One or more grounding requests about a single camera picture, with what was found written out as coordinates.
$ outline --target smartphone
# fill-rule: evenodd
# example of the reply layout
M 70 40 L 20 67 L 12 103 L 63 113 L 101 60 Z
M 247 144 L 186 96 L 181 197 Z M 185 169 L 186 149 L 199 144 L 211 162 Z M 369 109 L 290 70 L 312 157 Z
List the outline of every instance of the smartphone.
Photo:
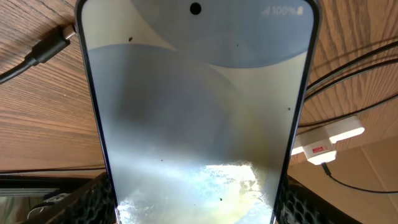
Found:
M 82 0 L 119 223 L 273 223 L 320 12 L 310 0 Z

